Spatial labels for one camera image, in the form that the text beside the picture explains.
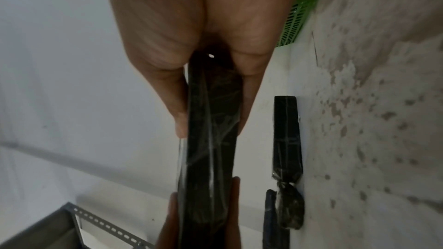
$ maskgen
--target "green basket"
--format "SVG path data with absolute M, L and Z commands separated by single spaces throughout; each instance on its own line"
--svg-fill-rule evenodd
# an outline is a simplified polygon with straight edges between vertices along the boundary
M 276 47 L 294 43 L 317 0 L 295 0 Z

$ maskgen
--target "black block wrapped in plastic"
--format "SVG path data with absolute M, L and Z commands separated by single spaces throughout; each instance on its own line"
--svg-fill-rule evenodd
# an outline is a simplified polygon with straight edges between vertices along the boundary
M 305 200 L 290 183 L 277 182 L 278 224 L 282 228 L 299 230 L 305 220 Z
M 263 222 L 263 249 L 289 249 L 289 230 L 281 228 L 277 223 L 275 201 L 276 192 L 268 190 Z
M 299 114 L 295 96 L 274 97 L 274 152 L 272 177 L 297 183 L 303 174 Z
M 178 182 L 178 248 L 224 248 L 242 78 L 221 46 L 195 51 L 188 67 L 188 139 Z

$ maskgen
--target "white floor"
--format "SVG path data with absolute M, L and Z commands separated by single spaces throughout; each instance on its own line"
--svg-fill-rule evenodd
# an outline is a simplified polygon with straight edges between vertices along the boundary
M 237 146 L 244 248 L 261 248 L 285 94 L 300 101 L 305 161 L 292 248 L 442 246 L 442 3 L 320 0 L 275 50 Z M 22 151 L 0 149 L 0 241 L 72 201 L 154 243 L 178 140 L 107 0 L 0 0 L 0 56 L 1 139 Z

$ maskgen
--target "black package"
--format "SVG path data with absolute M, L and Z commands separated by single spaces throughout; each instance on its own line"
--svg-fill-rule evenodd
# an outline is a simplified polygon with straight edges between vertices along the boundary
M 229 51 L 195 51 L 188 66 L 188 139 L 178 182 L 178 248 L 224 248 L 242 78 Z
M 305 200 L 290 183 L 277 182 L 277 188 L 278 224 L 282 228 L 299 230 L 305 220 Z
M 289 230 L 281 228 L 277 223 L 275 201 L 276 192 L 268 190 L 264 210 L 263 249 L 289 249 Z
M 274 97 L 274 152 L 272 177 L 297 183 L 303 174 L 299 114 L 295 96 Z

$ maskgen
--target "wrapped package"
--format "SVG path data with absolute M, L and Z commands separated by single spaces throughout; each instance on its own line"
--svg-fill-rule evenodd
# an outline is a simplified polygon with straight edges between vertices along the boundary
M 277 188 L 275 208 L 279 226 L 299 230 L 305 220 L 305 200 L 290 183 L 277 182 Z
M 178 180 L 178 248 L 224 248 L 242 78 L 229 51 L 195 51 L 188 65 L 188 139 Z
M 278 225 L 275 202 L 276 192 L 268 190 L 263 221 L 263 249 L 289 249 L 289 230 Z
M 303 174 L 299 113 L 295 96 L 274 97 L 274 152 L 272 177 L 297 183 Z

